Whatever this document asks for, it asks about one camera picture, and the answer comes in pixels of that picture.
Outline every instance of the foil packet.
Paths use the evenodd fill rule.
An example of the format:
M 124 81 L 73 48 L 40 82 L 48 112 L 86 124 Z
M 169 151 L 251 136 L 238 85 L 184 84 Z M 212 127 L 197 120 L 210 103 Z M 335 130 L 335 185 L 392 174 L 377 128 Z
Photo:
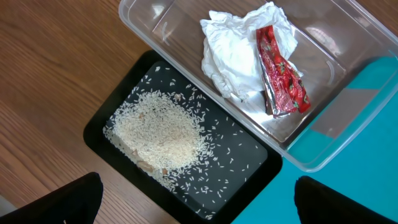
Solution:
M 284 59 L 277 45 L 273 26 L 256 31 L 257 49 L 266 88 L 267 106 L 275 118 L 311 107 L 297 71 Z

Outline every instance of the black tray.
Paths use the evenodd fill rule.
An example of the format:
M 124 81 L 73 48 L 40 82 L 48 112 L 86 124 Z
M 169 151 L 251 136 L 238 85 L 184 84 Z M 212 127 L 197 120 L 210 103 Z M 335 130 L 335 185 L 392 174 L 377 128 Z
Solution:
M 162 69 L 162 71 L 159 71 L 162 73 L 162 78 L 155 78 L 157 73 L 156 67 Z M 152 78 L 152 81 L 150 84 L 147 84 L 144 79 L 148 80 L 150 78 Z M 170 86 L 169 83 L 172 79 L 176 80 L 176 85 Z M 218 136 L 217 140 L 213 142 L 222 144 L 225 149 L 215 149 L 214 153 L 218 157 L 218 161 L 210 159 L 209 162 L 211 164 L 208 167 L 203 167 L 203 170 L 209 168 L 209 171 L 207 171 L 209 174 L 209 182 L 206 184 L 195 182 L 194 184 L 198 184 L 198 189 L 201 185 L 211 186 L 213 189 L 212 193 L 196 194 L 195 192 L 197 192 L 197 190 L 193 190 L 194 184 L 188 192 L 188 195 L 184 194 L 184 190 L 178 190 L 177 194 L 170 193 L 158 182 L 137 168 L 133 162 L 131 162 L 119 149 L 116 149 L 103 135 L 103 127 L 123 101 L 134 100 L 135 94 L 131 95 L 131 97 L 130 93 L 135 86 L 140 86 L 140 89 L 147 86 L 147 91 L 150 91 L 151 88 L 153 88 L 153 91 L 161 90 L 162 92 L 179 91 L 189 97 L 192 92 L 191 89 L 194 87 L 194 85 L 192 85 L 191 88 L 185 88 L 189 83 L 190 82 L 183 75 L 175 71 L 156 52 L 146 52 L 87 124 L 83 137 L 86 144 L 95 151 L 95 153 L 114 167 L 120 174 L 125 176 L 125 178 L 143 191 L 155 203 L 169 212 L 179 222 L 230 223 L 278 174 L 282 167 L 282 158 L 269 146 L 261 144 L 258 138 L 248 132 L 239 122 L 231 117 L 229 117 L 227 121 L 226 112 L 211 101 L 209 97 L 206 97 L 206 100 L 195 99 L 194 103 L 196 104 L 197 101 L 200 101 L 203 110 L 205 108 L 210 109 L 207 111 L 209 115 L 208 113 L 206 114 L 204 124 L 201 124 L 205 126 L 206 129 L 211 129 L 211 126 L 215 126 L 216 119 L 221 123 L 217 125 L 216 131 L 219 134 L 224 134 L 224 138 L 221 140 Z M 239 138 L 226 137 L 227 135 L 232 136 L 233 133 L 239 133 Z M 226 155 L 227 146 L 231 149 L 231 153 L 228 155 Z M 230 157 L 234 158 L 232 164 L 229 163 Z M 220 162 L 220 164 L 222 164 L 221 166 L 224 166 L 224 168 L 220 169 L 217 165 L 218 162 Z M 243 172 L 242 170 L 246 169 L 247 164 L 249 164 L 250 167 Z M 190 176 L 192 175 L 187 176 L 186 179 L 181 178 L 181 184 L 184 184 L 185 180 Z M 200 175 L 195 175 L 196 180 L 199 176 L 206 178 L 204 171 Z M 228 179 L 228 185 L 224 184 L 225 179 Z M 226 191 L 225 194 L 223 194 L 226 195 L 224 198 L 218 198 L 218 194 L 214 189 L 222 189 L 222 185 L 228 186 L 229 188 L 228 190 L 224 189 Z M 196 214 L 195 211 L 198 209 L 201 209 L 201 212 Z M 211 215 L 212 212 L 215 214 L 213 214 L 213 218 L 210 221 L 202 219 L 206 215 Z

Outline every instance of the black object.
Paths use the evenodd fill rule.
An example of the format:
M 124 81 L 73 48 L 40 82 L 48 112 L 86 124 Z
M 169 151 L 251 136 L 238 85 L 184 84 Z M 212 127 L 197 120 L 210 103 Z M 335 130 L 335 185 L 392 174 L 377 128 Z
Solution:
M 115 168 L 120 174 L 125 176 L 127 180 L 129 180 L 131 183 L 133 183 L 138 189 L 140 189 L 142 192 L 144 192 L 149 198 L 151 198 L 155 203 L 160 205 L 165 211 L 170 213 L 174 218 L 176 218 L 179 222 L 181 223 L 230 223 L 232 222 L 239 214 L 240 212 L 243 211 L 243 209 L 254 199 L 254 197 L 279 173 L 281 167 L 282 167 L 282 158 L 281 156 L 276 153 L 274 150 L 272 150 L 269 146 L 266 146 L 265 144 L 258 143 L 258 148 L 263 150 L 262 153 L 257 152 L 254 153 L 254 156 L 260 156 L 259 158 L 253 158 L 253 161 L 257 162 L 257 167 L 253 164 L 251 167 L 251 164 L 249 164 L 249 169 L 253 169 L 254 171 L 250 178 L 247 177 L 247 182 L 244 183 L 244 177 L 240 176 L 241 174 L 238 175 L 238 172 L 242 173 L 242 169 L 247 169 L 246 166 L 248 163 L 247 159 L 252 158 L 250 156 L 250 153 L 252 153 L 248 148 L 242 148 L 242 150 L 246 150 L 246 153 L 240 154 L 240 152 L 237 152 L 236 147 L 238 147 L 238 144 L 235 144 L 231 142 L 230 144 L 234 144 L 235 150 L 231 148 L 231 154 L 232 153 L 238 153 L 237 156 L 242 155 L 243 158 L 243 163 L 236 165 L 239 165 L 240 170 L 236 170 L 233 173 L 225 173 L 225 175 L 233 175 L 235 174 L 237 176 L 237 179 L 241 180 L 241 183 L 234 183 L 236 184 L 234 191 L 231 192 L 230 197 L 222 198 L 224 200 L 227 200 L 225 204 L 219 204 L 219 208 L 214 205 L 215 207 L 212 208 L 207 208 L 205 205 L 205 209 L 208 209 L 208 213 L 205 215 L 210 214 L 211 211 L 217 211 L 216 215 L 213 215 L 213 218 L 208 221 L 200 218 L 194 210 L 197 208 L 202 207 L 203 208 L 203 202 L 201 202 L 202 199 L 200 198 L 193 198 L 192 193 L 190 190 L 189 195 L 185 195 L 186 198 L 188 198 L 188 201 L 192 201 L 192 203 L 189 203 L 188 206 L 184 204 L 184 201 L 182 196 L 184 196 L 183 192 L 179 192 L 177 195 L 172 194 L 169 192 L 166 188 L 161 186 L 157 181 L 155 181 L 152 177 L 149 177 L 147 174 L 143 173 L 137 166 L 130 161 L 119 149 L 115 148 L 104 136 L 103 134 L 103 128 L 107 124 L 109 117 L 113 115 L 113 113 L 119 108 L 119 106 L 123 103 L 123 101 L 129 96 L 131 93 L 132 89 L 137 86 L 137 85 L 142 85 L 145 86 L 147 83 L 142 82 L 140 84 L 141 79 L 145 78 L 146 80 L 150 79 L 149 77 L 145 77 L 145 75 L 150 71 L 150 69 L 155 69 L 156 67 L 160 67 L 165 69 L 170 68 L 168 71 L 162 71 L 162 72 L 169 72 L 167 77 L 161 78 L 160 80 L 157 80 L 156 85 L 148 85 L 148 88 L 145 87 L 146 91 L 150 91 L 151 88 L 153 88 L 153 91 L 157 89 L 170 87 L 170 79 L 176 79 L 175 86 L 177 87 L 179 91 L 184 91 L 186 84 L 190 83 L 183 75 L 179 74 L 176 72 L 172 66 L 170 66 L 160 55 L 158 55 L 154 51 L 149 51 L 146 52 L 138 61 L 137 63 L 133 66 L 133 68 L 130 70 L 130 72 L 126 75 L 126 77 L 122 80 L 122 82 L 116 87 L 116 89 L 112 92 L 112 94 L 109 96 L 109 98 L 104 102 L 104 104 L 101 106 L 101 108 L 97 111 L 97 113 L 93 116 L 91 121 L 87 124 L 83 137 L 86 142 L 86 144 L 93 150 L 97 155 L 99 155 L 101 158 L 103 158 L 109 165 L 111 165 L 113 168 Z M 189 98 L 189 92 L 183 92 L 184 96 L 186 98 Z M 212 116 L 220 116 L 220 118 L 213 118 L 213 122 L 215 119 L 217 120 L 223 120 L 226 121 L 226 115 L 224 110 L 219 107 L 216 103 L 212 102 L 207 96 L 205 96 L 206 99 L 206 106 L 204 102 L 200 102 L 202 104 L 202 109 L 204 110 L 205 108 L 208 108 L 210 111 L 219 111 L 220 113 L 215 113 Z M 243 139 L 251 139 L 249 140 L 249 144 L 251 145 L 252 148 L 255 148 L 256 141 L 260 142 L 257 137 L 254 135 L 248 134 L 250 133 L 246 128 L 240 125 L 240 123 L 233 118 L 229 118 L 228 126 L 225 125 L 223 129 L 226 129 L 224 131 L 230 131 L 229 134 L 235 133 L 237 130 L 232 129 L 232 122 L 235 122 L 236 128 L 241 128 L 241 130 L 244 133 L 242 136 L 244 136 Z M 223 160 L 222 155 L 218 157 L 219 160 Z M 217 161 L 212 162 L 212 166 L 214 167 L 214 164 L 217 164 Z M 224 162 L 224 169 L 228 169 L 227 171 L 231 168 L 229 168 L 227 165 L 229 165 L 229 160 L 228 161 L 223 161 Z M 219 169 L 214 170 L 212 173 L 208 173 L 209 176 L 214 175 L 214 176 L 219 176 L 217 172 Z M 225 179 L 228 179 L 227 177 L 220 178 L 223 183 L 225 182 Z M 234 184 L 229 180 L 230 182 L 230 187 L 233 187 Z
M 396 224 L 307 176 L 299 178 L 296 182 L 294 202 L 303 224 Z
M 100 209 L 102 194 L 100 175 L 91 172 L 0 217 L 0 223 L 92 224 Z

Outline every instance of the teal surface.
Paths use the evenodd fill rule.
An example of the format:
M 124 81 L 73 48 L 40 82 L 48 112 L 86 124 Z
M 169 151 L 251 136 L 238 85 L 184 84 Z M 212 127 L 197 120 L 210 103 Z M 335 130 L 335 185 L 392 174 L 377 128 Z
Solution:
M 322 164 L 326 158 L 335 153 L 346 141 L 349 141 L 363 124 L 367 124 L 367 120 L 375 112 L 376 114 L 379 112 L 378 110 L 380 110 L 380 106 L 383 106 L 386 98 L 392 97 L 391 94 L 394 94 L 398 83 L 397 71 L 398 61 L 396 58 L 385 57 L 369 64 L 346 88 L 379 90 L 372 101 L 336 139 L 309 128 L 322 112 L 290 145 L 289 154 L 308 169 L 314 169 Z
M 328 165 L 305 173 L 284 159 L 281 172 L 233 222 L 300 223 L 295 181 L 308 175 L 398 222 L 398 94 Z

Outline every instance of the black plastic tray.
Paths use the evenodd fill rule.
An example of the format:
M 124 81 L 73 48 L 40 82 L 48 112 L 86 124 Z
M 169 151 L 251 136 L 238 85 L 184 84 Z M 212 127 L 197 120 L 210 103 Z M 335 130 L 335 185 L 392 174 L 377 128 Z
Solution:
M 233 163 L 233 168 L 237 167 L 238 169 L 244 168 L 241 166 L 246 166 L 246 164 L 251 164 L 251 169 L 256 169 L 256 171 L 251 172 L 246 182 L 242 181 L 233 181 L 233 179 L 239 180 L 244 179 L 242 176 L 243 172 L 241 170 L 235 169 L 236 171 L 230 173 L 231 177 L 228 177 L 230 182 L 235 183 L 235 190 L 230 192 L 228 198 L 225 200 L 220 200 L 220 202 L 208 207 L 206 206 L 204 210 L 207 210 L 207 215 L 211 215 L 210 212 L 214 211 L 216 214 L 213 214 L 213 218 L 211 220 L 205 220 L 200 218 L 204 217 L 206 214 L 200 213 L 199 215 L 195 213 L 195 210 L 201 207 L 201 200 L 209 200 L 209 195 L 203 195 L 205 197 L 195 197 L 195 194 L 190 192 L 190 202 L 185 203 L 183 197 L 188 197 L 188 195 L 184 195 L 184 192 L 180 194 L 172 194 L 167 189 L 163 188 L 158 182 L 154 179 L 146 175 L 143 171 L 136 167 L 136 165 L 131 162 L 119 149 L 116 149 L 103 135 L 103 127 L 109 120 L 109 117 L 113 115 L 113 113 L 119 108 L 119 106 L 123 103 L 124 100 L 127 99 L 127 96 L 131 93 L 131 90 L 136 85 L 142 85 L 143 82 L 140 83 L 141 79 L 147 74 L 154 74 L 154 67 L 159 65 L 163 69 L 165 67 L 171 68 L 171 70 L 162 71 L 166 72 L 166 76 L 162 78 L 164 79 L 164 85 L 159 83 L 155 86 L 157 88 L 165 88 L 169 86 L 169 79 L 174 78 L 179 82 L 180 90 L 184 90 L 187 83 L 190 83 L 183 75 L 179 74 L 175 71 L 160 55 L 158 55 L 154 51 L 146 52 L 133 66 L 130 72 L 126 75 L 126 77 L 122 80 L 122 82 L 118 85 L 118 87 L 112 92 L 109 98 L 104 102 L 101 108 L 97 111 L 97 113 L 93 116 L 91 121 L 87 124 L 83 137 L 86 144 L 97 153 L 100 157 L 102 157 L 108 164 L 114 167 L 120 174 L 125 176 L 131 183 L 133 183 L 136 187 L 138 187 L 141 191 L 143 191 L 148 197 L 150 197 L 155 203 L 160 205 L 164 210 L 169 212 L 174 218 L 176 218 L 181 223 L 230 223 L 232 222 L 240 212 L 254 199 L 254 197 L 278 174 L 280 168 L 282 167 L 282 158 L 281 156 L 272 150 L 269 146 L 265 144 L 261 144 L 254 135 L 248 132 L 243 126 L 240 125 L 239 122 L 229 117 L 229 123 L 235 122 L 235 126 L 232 127 L 239 131 L 240 129 L 243 131 L 242 135 L 246 136 L 240 140 L 243 140 L 243 143 L 251 142 L 251 148 L 254 148 L 254 145 L 257 145 L 258 142 L 259 149 L 250 150 L 245 147 L 243 150 L 246 152 L 242 154 L 239 150 L 233 149 L 231 146 L 231 154 L 235 153 L 238 157 L 246 156 L 243 160 L 244 164 Z M 202 106 L 204 108 L 209 108 L 212 111 L 216 110 L 219 113 L 213 113 L 215 118 L 218 118 L 220 121 L 225 121 L 225 111 L 220 108 L 216 103 L 210 100 L 207 97 L 206 102 L 201 101 L 201 104 L 206 104 L 206 106 Z M 214 121 L 214 117 L 207 118 L 208 121 Z M 236 132 L 232 128 L 228 130 L 227 125 L 223 124 L 224 130 L 220 130 L 220 132 L 231 132 L 232 134 Z M 261 155 L 266 157 L 265 162 L 259 165 L 256 160 L 256 156 L 260 157 Z M 227 159 L 222 155 L 218 156 L 219 161 L 224 160 L 223 164 L 229 165 Z M 230 168 L 226 166 L 222 169 L 212 169 L 211 174 L 214 174 L 215 177 L 220 177 L 220 174 L 224 173 L 228 175 L 228 171 Z M 217 186 L 217 180 L 211 181 L 214 186 Z

